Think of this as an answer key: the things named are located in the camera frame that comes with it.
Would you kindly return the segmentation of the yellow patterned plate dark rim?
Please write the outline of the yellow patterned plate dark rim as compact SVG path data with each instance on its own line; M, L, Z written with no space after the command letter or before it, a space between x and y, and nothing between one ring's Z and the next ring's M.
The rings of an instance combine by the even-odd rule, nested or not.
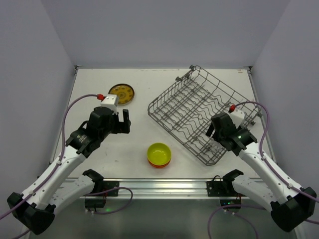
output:
M124 106L129 104L135 96L135 91L132 86L128 84L116 84L109 91L108 94L116 95L118 97L118 105Z

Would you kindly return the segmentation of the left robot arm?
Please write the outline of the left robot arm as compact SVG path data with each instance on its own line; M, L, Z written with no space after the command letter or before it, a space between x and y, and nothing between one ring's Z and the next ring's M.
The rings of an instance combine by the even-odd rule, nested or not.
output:
M22 193L12 193L7 203L10 213L35 235L46 231L55 216L82 196L107 195L117 188L106 188L102 175L88 169L70 186L61 184L84 162L110 134L130 132L129 111L123 110L123 121L107 107L96 107L88 120L70 134L60 155L38 179Z

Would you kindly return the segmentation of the lime green bowl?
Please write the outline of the lime green bowl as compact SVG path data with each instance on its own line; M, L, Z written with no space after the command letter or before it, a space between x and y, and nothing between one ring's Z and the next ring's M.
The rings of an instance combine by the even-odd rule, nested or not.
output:
M147 159L155 165L163 165L171 161L171 150L164 143L154 143L147 150Z

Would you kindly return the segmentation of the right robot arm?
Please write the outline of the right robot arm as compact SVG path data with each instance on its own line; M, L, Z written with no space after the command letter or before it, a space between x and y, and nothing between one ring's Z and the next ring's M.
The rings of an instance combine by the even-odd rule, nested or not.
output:
M216 114L211 117L206 135L247 163L265 185L235 169L207 186L216 192L249 197L270 213L280 229L290 232L314 214L317 194L311 187L302 187L274 163L259 148L250 130L241 127L243 120L241 111Z

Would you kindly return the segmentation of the orange bowl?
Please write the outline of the orange bowl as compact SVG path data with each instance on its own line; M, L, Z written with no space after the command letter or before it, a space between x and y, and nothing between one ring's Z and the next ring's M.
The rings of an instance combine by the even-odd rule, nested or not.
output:
M170 164L170 162L163 164L163 165L155 165L152 164L151 162L148 161L148 163L153 167L153 168L165 168L166 166L168 166Z

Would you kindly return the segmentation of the clear glass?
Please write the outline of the clear glass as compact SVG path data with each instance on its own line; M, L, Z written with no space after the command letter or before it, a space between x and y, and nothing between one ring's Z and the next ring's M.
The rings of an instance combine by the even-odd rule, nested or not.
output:
M214 152L220 152L224 150L223 146L219 142L212 141L210 145L211 145L212 151Z

